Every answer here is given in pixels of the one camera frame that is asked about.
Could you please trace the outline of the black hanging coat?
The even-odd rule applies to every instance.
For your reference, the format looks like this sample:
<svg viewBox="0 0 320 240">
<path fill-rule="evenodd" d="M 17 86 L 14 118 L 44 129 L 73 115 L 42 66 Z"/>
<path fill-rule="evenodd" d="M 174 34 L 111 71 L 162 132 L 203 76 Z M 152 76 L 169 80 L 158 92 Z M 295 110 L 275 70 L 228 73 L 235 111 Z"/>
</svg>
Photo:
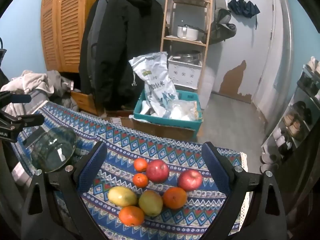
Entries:
<svg viewBox="0 0 320 240">
<path fill-rule="evenodd" d="M 134 57 L 158 52 L 163 9 L 156 0 L 96 0 L 86 21 L 80 50 L 81 92 L 97 108 L 133 109 L 144 81 L 133 73 Z"/>
</svg>

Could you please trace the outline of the white door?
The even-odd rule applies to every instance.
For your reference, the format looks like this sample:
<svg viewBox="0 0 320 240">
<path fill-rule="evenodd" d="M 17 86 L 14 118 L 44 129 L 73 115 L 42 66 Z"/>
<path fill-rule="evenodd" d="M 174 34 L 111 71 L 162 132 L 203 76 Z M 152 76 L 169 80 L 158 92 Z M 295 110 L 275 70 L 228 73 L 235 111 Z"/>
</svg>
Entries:
<svg viewBox="0 0 320 240">
<path fill-rule="evenodd" d="M 252 2 L 260 12 L 252 18 L 232 13 L 231 23 L 236 25 L 237 33 L 221 43 L 221 57 L 213 90 L 220 95 L 251 103 L 270 48 L 274 0 L 244 1 Z"/>
</svg>

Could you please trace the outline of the large orange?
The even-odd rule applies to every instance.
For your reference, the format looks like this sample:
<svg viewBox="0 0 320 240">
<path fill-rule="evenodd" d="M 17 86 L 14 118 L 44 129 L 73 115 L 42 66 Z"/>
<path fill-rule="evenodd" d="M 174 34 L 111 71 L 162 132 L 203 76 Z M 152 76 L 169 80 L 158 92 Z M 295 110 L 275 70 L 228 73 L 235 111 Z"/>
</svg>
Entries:
<svg viewBox="0 0 320 240">
<path fill-rule="evenodd" d="M 136 206 L 126 206 L 122 208 L 118 217 L 120 221 L 127 226 L 139 226 L 145 219 L 143 210 Z"/>
<path fill-rule="evenodd" d="M 187 202 L 187 193 L 180 187 L 170 187 L 164 192 L 163 203 L 170 209 L 180 209 Z"/>
</svg>

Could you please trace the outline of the red apple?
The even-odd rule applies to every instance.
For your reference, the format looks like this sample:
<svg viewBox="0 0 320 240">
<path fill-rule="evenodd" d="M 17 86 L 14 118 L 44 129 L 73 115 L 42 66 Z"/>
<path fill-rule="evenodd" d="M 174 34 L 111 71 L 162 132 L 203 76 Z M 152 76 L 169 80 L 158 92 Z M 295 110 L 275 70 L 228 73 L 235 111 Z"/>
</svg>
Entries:
<svg viewBox="0 0 320 240">
<path fill-rule="evenodd" d="M 161 159 L 153 160 L 146 168 L 146 176 L 153 183 L 165 182 L 169 176 L 169 167 Z"/>
<path fill-rule="evenodd" d="M 195 170 L 186 170 L 182 172 L 178 178 L 178 187 L 184 191 L 194 191 L 202 184 L 202 175 Z"/>
</svg>

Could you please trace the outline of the small tangerine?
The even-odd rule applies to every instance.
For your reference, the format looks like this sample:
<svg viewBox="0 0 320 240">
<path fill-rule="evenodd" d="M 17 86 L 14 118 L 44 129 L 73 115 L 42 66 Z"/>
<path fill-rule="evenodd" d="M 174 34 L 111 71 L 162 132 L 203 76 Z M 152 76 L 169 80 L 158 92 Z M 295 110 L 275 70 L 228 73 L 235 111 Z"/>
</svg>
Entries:
<svg viewBox="0 0 320 240">
<path fill-rule="evenodd" d="M 144 158 L 137 158 L 133 164 L 137 172 L 145 172 L 148 166 L 148 162 Z"/>
<path fill-rule="evenodd" d="M 136 185 L 136 187 L 145 188 L 147 187 L 149 180 L 145 174 L 137 173 L 133 176 L 132 182 Z"/>
</svg>

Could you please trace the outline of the white patterned drawer box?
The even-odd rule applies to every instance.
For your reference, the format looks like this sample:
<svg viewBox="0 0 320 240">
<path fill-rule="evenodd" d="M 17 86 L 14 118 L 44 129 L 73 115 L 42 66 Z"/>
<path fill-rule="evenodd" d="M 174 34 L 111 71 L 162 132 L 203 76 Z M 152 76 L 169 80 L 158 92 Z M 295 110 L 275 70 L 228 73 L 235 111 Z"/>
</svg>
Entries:
<svg viewBox="0 0 320 240">
<path fill-rule="evenodd" d="M 202 72 L 202 63 L 191 64 L 168 58 L 168 74 L 174 85 L 197 90 Z"/>
</svg>

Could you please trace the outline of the cardboard box under teal box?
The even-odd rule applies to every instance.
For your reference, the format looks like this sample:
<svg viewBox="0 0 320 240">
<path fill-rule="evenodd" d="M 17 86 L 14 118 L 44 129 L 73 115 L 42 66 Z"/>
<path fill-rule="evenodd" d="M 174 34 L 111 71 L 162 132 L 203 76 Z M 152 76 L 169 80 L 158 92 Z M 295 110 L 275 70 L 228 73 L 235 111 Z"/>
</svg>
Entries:
<svg viewBox="0 0 320 240">
<path fill-rule="evenodd" d="M 194 130 L 192 129 L 163 126 L 124 117 L 107 117 L 105 120 L 110 121 L 113 124 L 135 129 L 150 135 L 155 135 L 157 137 L 197 142 L 197 137 L 194 135 Z"/>
</svg>

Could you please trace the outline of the dark glass fruit plate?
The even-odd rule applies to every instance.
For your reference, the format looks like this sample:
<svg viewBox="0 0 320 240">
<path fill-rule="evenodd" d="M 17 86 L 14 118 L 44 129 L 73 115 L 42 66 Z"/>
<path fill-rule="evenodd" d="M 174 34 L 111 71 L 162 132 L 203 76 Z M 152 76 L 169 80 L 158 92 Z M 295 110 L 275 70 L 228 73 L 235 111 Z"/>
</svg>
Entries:
<svg viewBox="0 0 320 240">
<path fill-rule="evenodd" d="M 71 159 L 77 144 L 73 129 L 60 126 L 40 136 L 31 152 L 31 163 L 36 169 L 50 173 L 59 170 Z"/>
</svg>

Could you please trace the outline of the yellow pear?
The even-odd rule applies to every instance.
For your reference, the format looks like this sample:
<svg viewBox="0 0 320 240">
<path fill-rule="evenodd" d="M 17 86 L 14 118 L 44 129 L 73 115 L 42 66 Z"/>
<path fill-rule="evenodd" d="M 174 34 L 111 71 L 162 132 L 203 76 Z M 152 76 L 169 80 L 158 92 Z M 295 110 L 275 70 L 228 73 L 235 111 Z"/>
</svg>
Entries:
<svg viewBox="0 0 320 240">
<path fill-rule="evenodd" d="M 126 207 L 138 203 L 137 195 L 129 188 L 124 186 L 115 186 L 108 192 L 108 200 L 116 206 Z"/>
<path fill-rule="evenodd" d="M 156 217 L 162 211 L 163 200 L 157 192 L 146 190 L 141 194 L 138 205 L 147 216 Z"/>
</svg>

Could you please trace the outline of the grey hanging bag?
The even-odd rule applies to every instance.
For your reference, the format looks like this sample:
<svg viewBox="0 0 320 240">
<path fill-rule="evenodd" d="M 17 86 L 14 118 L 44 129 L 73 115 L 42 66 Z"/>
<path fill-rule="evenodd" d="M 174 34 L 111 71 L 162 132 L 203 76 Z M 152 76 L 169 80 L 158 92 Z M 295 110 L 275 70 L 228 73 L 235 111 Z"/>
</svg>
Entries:
<svg viewBox="0 0 320 240">
<path fill-rule="evenodd" d="M 220 43 L 236 35 L 235 24 L 230 23 L 232 16 L 227 9 L 215 10 L 214 21 L 212 22 L 209 36 L 209 45 Z"/>
</svg>

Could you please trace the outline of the teal storage box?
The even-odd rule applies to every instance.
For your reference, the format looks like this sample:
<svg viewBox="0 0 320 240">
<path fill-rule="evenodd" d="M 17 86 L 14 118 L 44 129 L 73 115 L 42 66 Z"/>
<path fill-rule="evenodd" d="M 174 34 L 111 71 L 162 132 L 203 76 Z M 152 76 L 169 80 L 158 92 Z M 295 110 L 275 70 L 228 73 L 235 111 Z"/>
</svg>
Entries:
<svg viewBox="0 0 320 240">
<path fill-rule="evenodd" d="M 195 139 L 203 122 L 199 97 L 196 93 L 185 90 L 178 90 L 177 93 L 178 99 L 169 103 L 169 109 L 164 111 L 163 116 L 158 116 L 148 105 L 143 92 L 133 111 L 134 118 L 162 126 L 191 129 L 191 138 Z"/>
</svg>

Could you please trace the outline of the steel steamer pot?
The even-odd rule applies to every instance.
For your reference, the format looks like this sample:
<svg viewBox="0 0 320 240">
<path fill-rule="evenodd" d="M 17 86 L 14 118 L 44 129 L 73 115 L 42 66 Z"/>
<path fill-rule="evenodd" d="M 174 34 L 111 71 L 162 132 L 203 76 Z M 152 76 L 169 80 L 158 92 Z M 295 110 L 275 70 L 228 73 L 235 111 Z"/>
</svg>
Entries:
<svg viewBox="0 0 320 240">
<path fill-rule="evenodd" d="M 177 51 L 172 58 L 176 61 L 199 65 L 201 59 L 201 52 L 198 50 Z"/>
</svg>

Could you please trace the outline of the clear plastic bag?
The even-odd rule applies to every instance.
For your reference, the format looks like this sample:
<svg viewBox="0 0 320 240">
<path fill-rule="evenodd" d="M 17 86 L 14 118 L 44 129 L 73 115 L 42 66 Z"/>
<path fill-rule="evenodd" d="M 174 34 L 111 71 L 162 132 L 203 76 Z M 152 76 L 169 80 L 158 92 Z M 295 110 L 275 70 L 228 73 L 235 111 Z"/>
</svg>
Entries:
<svg viewBox="0 0 320 240">
<path fill-rule="evenodd" d="M 197 101 L 173 100 L 169 104 L 169 119 L 181 121 L 200 121 L 202 112 L 198 110 Z"/>
</svg>

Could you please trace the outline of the shoe rack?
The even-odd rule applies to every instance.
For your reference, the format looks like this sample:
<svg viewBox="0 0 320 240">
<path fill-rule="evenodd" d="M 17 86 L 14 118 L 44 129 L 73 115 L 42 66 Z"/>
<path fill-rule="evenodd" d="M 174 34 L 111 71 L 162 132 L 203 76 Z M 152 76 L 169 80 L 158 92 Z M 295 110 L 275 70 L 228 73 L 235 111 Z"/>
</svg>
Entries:
<svg viewBox="0 0 320 240">
<path fill-rule="evenodd" d="M 260 172 L 275 172 L 299 148 L 319 119 L 319 61 L 303 66 L 288 106 L 261 148 Z"/>
</svg>

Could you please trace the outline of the large orange front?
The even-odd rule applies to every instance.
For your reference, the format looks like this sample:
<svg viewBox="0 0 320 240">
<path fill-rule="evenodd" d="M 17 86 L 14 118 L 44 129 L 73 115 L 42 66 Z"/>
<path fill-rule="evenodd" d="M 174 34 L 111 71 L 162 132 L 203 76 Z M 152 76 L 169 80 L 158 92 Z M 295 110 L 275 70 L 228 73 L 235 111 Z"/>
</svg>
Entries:
<svg viewBox="0 0 320 240">
<path fill-rule="evenodd" d="M 143 210 L 136 206 L 126 206 L 122 208 L 118 217 L 120 221 L 127 226 L 139 226 L 145 219 Z"/>
</svg>

